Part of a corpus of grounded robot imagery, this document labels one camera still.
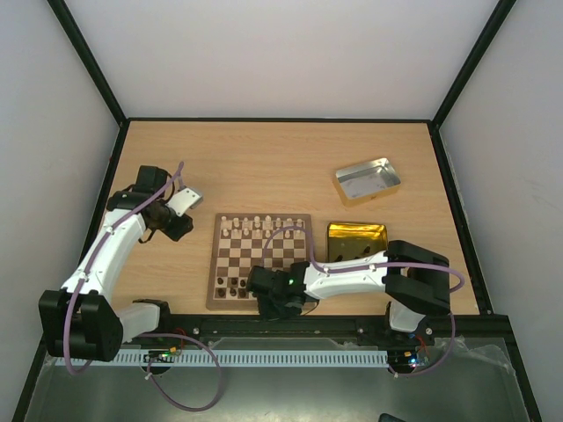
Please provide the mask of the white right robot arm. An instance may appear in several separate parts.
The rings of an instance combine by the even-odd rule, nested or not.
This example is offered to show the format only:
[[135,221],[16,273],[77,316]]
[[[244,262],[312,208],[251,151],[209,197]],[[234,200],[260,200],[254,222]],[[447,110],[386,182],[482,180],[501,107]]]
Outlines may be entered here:
[[287,271],[253,266],[246,290],[255,295],[265,319],[299,316],[307,302],[351,294],[384,293],[391,298],[384,335],[405,343],[424,317],[450,313],[450,262],[405,241],[365,258],[332,263],[292,264]]

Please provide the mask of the gold tin tray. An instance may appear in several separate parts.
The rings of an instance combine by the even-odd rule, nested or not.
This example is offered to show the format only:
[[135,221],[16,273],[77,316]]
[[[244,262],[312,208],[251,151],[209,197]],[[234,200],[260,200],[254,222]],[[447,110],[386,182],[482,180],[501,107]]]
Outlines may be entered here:
[[326,246],[329,262],[366,258],[387,249],[387,228],[375,223],[330,222]]

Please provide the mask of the wooden chessboard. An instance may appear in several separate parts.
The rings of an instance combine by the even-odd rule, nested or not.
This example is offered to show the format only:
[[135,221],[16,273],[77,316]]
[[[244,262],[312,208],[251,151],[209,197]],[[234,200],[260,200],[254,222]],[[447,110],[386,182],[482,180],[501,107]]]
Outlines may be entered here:
[[[310,253],[305,229],[311,228],[307,214],[241,214],[219,213],[215,218],[214,241],[209,267],[206,307],[211,311],[254,311],[258,308],[254,295],[238,297],[239,282],[246,281],[253,266],[265,264],[267,269],[288,271],[297,262],[307,261]],[[216,285],[222,278],[223,284]],[[238,279],[233,287],[230,281]],[[216,297],[218,288],[224,297]],[[236,297],[228,291],[237,290]]]

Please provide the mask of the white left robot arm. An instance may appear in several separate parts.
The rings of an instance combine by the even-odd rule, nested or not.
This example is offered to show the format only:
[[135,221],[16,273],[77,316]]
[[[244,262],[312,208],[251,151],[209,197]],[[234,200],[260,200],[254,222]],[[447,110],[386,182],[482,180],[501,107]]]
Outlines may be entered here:
[[108,199],[99,233],[75,272],[59,289],[47,290],[39,299],[48,353],[63,358],[70,374],[83,372],[74,360],[86,365],[108,362],[122,344],[167,330],[168,302],[140,299],[116,310],[113,291],[133,248],[148,243],[157,232],[179,241],[193,229],[187,212],[202,198],[183,183],[180,171],[143,165],[134,184]]

